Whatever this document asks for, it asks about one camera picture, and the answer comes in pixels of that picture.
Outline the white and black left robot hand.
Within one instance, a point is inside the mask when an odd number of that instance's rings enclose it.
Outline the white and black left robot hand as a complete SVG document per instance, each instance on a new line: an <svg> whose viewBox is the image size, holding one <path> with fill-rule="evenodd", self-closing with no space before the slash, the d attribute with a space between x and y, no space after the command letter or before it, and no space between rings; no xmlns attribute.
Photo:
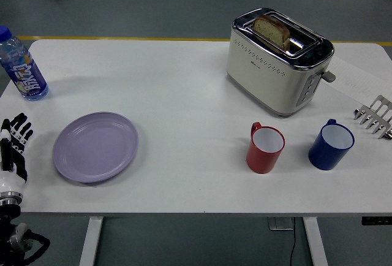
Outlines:
<svg viewBox="0 0 392 266"><path fill-rule="evenodd" d="M33 135L28 116L19 113L14 119L1 124L1 193L22 192L28 180L24 152Z"/></svg>

